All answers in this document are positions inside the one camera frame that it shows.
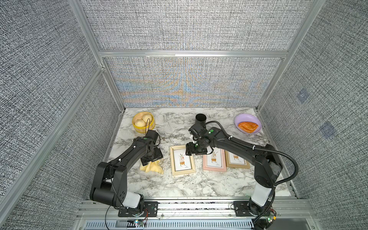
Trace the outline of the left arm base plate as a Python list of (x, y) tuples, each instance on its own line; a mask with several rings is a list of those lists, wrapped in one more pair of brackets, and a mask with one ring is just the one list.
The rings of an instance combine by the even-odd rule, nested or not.
[(157, 217), (159, 203), (156, 201), (145, 201), (138, 209), (120, 207), (118, 217), (120, 218), (143, 218)]

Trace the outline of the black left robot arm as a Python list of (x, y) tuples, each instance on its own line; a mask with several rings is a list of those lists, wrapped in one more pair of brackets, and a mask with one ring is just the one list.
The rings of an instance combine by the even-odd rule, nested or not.
[(121, 155), (108, 163), (99, 163), (90, 190), (90, 200), (114, 208), (128, 208), (142, 212), (143, 195), (127, 190), (127, 173), (139, 160), (146, 166), (163, 158), (159, 148), (159, 136), (155, 130), (148, 130), (144, 137), (135, 138), (131, 146)]

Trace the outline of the wooden picture frame deer print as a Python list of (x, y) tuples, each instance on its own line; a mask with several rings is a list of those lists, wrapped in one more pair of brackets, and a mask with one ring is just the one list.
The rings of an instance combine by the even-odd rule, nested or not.
[(226, 166), (229, 168), (250, 169), (250, 163), (242, 157), (225, 151)]

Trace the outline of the yellow microfibre cloth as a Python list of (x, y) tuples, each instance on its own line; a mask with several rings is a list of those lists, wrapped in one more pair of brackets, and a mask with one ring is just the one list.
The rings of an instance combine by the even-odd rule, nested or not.
[(140, 170), (143, 172), (157, 172), (159, 174), (164, 174), (164, 170), (160, 165), (160, 160), (149, 162), (146, 166), (141, 165)]

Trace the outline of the pink picture frame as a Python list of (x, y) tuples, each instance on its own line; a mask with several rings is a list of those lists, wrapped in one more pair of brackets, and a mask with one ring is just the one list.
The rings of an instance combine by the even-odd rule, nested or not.
[(203, 170), (214, 172), (226, 172), (226, 162), (224, 154), (204, 155), (203, 156)]

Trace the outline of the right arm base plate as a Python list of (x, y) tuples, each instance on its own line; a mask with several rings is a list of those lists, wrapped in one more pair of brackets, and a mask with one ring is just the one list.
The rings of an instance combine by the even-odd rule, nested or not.
[(257, 217), (260, 216), (267, 207), (269, 209), (264, 214), (264, 216), (276, 216), (276, 210), (273, 209), (272, 206), (270, 206), (270, 201), (266, 201), (264, 206), (258, 206), (256, 203), (251, 201), (251, 204), (248, 204), (248, 201), (234, 201), (233, 202), (233, 209), (236, 213), (237, 217)]

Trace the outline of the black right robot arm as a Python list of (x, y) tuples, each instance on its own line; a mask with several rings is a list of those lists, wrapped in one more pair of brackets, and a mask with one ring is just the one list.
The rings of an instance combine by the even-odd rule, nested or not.
[[(206, 125), (209, 122), (197, 121), (189, 128), (193, 141), (186, 144), (186, 155), (211, 155), (214, 149), (218, 148), (241, 157), (253, 165), (256, 184), (248, 202), (248, 210), (254, 216), (261, 217), (271, 209), (276, 187), (291, 181), (298, 175), (298, 163), (291, 156), (275, 150), (273, 146), (262, 147), (250, 144), (228, 134), (219, 122), (211, 121), (211, 123), (219, 127), (207, 128)], [(282, 180), (278, 180), (283, 170), (280, 157), (288, 159), (294, 166), (294, 172)]]

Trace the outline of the light wood picture frame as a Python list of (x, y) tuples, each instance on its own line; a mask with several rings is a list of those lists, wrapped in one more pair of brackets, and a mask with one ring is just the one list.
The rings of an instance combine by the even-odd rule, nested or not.
[(182, 176), (196, 172), (193, 156), (186, 155), (186, 146), (170, 146), (172, 175)]

